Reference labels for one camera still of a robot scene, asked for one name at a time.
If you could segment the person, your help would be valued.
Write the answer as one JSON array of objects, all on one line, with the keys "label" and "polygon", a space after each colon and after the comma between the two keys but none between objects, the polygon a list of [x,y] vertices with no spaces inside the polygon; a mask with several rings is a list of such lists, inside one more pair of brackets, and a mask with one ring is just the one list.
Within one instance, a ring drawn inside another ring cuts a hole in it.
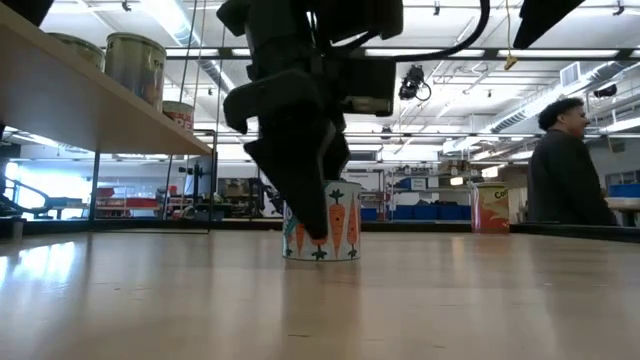
[{"label": "person", "polygon": [[583,142],[589,121],[580,98],[564,98],[541,111],[544,131],[529,159],[527,220],[561,225],[615,226],[599,177]]}]

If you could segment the row of blue bins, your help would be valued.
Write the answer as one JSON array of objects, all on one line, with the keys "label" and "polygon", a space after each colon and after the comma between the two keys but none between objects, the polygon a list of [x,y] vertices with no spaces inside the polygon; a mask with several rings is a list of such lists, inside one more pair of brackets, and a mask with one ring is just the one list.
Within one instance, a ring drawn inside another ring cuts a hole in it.
[{"label": "row of blue bins", "polygon": [[415,205],[396,205],[388,209],[390,219],[424,221],[470,221],[471,207],[457,203],[418,203]]}]

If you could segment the silver ceiling pipe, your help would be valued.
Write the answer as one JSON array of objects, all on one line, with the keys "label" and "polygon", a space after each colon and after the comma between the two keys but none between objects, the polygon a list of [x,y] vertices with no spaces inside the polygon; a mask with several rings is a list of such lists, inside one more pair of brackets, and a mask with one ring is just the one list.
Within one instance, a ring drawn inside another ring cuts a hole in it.
[{"label": "silver ceiling pipe", "polygon": [[242,82],[239,64],[222,57],[246,46],[217,18],[223,0],[141,0],[141,7],[165,32],[155,35],[167,50],[165,77],[182,96],[220,104]]}]

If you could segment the silver air duct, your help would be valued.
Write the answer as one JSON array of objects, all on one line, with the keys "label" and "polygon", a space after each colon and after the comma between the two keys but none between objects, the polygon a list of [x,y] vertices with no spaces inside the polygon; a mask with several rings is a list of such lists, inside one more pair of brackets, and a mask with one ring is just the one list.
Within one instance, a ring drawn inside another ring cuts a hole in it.
[{"label": "silver air duct", "polygon": [[519,123],[536,119],[549,104],[592,92],[639,66],[640,62],[634,61],[573,62],[560,70],[557,81],[525,97],[515,107],[499,113],[485,131],[502,133]]}]

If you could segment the corn can orange label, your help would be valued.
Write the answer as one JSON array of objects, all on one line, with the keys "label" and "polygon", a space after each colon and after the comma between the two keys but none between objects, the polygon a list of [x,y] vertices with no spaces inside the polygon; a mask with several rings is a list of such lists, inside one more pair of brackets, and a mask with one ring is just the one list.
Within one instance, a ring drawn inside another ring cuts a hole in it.
[{"label": "corn can orange label", "polygon": [[474,183],[471,187],[471,226],[474,233],[510,232],[509,191],[502,182]]}]

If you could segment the black ceiling-hung device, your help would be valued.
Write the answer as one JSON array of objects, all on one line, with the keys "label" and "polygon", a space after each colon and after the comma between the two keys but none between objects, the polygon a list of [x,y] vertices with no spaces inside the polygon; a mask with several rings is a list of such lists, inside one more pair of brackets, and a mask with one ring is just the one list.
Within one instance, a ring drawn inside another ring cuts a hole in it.
[{"label": "black ceiling-hung device", "polygon": [[425,80],[421,65],[414,64],[402,78],[398,96],[401,100],[428,101],[431,98],[431,87]]}]

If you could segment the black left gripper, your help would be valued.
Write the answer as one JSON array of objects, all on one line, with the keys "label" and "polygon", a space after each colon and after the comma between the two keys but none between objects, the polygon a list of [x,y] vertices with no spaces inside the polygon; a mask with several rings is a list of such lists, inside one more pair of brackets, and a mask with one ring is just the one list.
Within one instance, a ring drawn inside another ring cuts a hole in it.
[{"label": "black left gripper", "polygon": [[343,128],[346,68],[366,58],[351,53],[375,37],[401,34],[403,2],[226,0],[216,15],[246,38],[251,54],[249,83],[224,100],[226,122],[246,133],[248,119],[259,118],[259,136],[245,151],[309,235],[321,239],[328,234],[324,181],[339,180],[350,159],[344,134],[334,136],[327,120]]}]

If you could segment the carrots can white label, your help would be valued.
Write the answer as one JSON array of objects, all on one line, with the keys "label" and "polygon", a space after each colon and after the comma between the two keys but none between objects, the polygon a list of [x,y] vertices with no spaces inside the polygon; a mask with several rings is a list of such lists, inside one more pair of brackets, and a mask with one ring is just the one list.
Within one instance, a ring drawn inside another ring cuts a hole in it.
[{"label": "carrots can white label", "polygon": [[328,234],[312,239],[285,204],[282,256],[306,261],[352,261],[360,258],[361,201],[359,183],[331,181],[324,186]]}]

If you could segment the peaches can purple label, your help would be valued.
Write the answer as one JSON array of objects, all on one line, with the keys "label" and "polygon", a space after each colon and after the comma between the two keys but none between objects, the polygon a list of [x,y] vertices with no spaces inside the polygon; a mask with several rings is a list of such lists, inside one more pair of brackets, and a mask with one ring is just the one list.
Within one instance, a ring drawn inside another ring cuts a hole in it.
[{"label": "peaches can purple label", "polygon": [[141,35],[116,32],[107,37],[105,73],[162,111],[166,50]]}]

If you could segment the wooden shelf black metal legs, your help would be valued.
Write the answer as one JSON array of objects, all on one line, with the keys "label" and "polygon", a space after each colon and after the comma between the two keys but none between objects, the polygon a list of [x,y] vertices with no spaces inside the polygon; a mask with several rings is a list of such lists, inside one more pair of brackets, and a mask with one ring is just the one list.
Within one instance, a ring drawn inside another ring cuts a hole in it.
[{"label": "wooden shelf black metal legs", "polygon": [[0,2],[0,127],[103,154],[209,155],[189,131]]}]

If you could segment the black aluminium table frame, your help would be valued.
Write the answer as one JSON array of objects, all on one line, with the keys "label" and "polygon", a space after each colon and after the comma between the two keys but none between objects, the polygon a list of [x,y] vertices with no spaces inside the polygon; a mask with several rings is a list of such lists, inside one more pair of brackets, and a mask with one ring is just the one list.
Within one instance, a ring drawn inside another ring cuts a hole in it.
[{"label": "black aluminium table frame", "polygon": [[[111,231],[124,229],[169,229],[169,230],[280,230],[280,221],[164,221],[153,219],[108,220],[34,220],[0,218],[0,237],[10,234],[16,223],[23,225],[25,235],[45,235],[87,231]],[[425,233],[469,233],[471,226],[463,223],[410,223],[410,222],[365,222],[364,232],[425,232]],[[602,241],[640,244],[640,228],[573,226],[555,224],[515,224],[512,234],[531,234],[570,237]]]}]

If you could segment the tin can red label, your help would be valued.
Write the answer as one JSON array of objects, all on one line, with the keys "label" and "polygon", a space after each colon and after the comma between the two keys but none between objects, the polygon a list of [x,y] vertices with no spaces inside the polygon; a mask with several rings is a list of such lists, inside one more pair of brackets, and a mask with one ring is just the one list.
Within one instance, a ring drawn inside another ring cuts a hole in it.
[{"label": "tin can red label", "polygon": [[164,101],[162,103],[162,112],[179,127],[190,133],[193,132],[195,109],[192,105],[178,101]]}]

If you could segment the red storage rack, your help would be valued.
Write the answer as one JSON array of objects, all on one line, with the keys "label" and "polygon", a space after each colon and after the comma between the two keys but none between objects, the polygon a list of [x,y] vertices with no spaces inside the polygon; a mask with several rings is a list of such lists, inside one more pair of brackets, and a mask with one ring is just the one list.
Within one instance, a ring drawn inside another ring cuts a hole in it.
[{"label": "red storage rack", "polygon": [[142,197],[133,186],[100,187],[97,189],[95,217],[134,218],[154,217],[160,205],[155,197]]}]

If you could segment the long ceiling light fixture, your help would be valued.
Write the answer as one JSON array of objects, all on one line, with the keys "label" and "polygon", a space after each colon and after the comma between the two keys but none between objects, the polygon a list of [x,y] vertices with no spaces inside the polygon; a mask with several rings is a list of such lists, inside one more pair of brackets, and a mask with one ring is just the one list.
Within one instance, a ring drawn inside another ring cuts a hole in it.
[{"label": "long ceiling light fixture", "polygon": [[[166,49],[169,60],[249,60],[248,48],[205,47],[187,49],[169,47]],[[354,50],[352,57],[411,57],[411,62],[435,61],[432,53],[435,48],[365,47]],[[595,48],[595,49],[559,49],[539,48],[526,50],[507,50],[500,48],[468,48],[445,60],[506,60],[509,55],[521,61],[640,61],[640,47],[637,48]]]}]

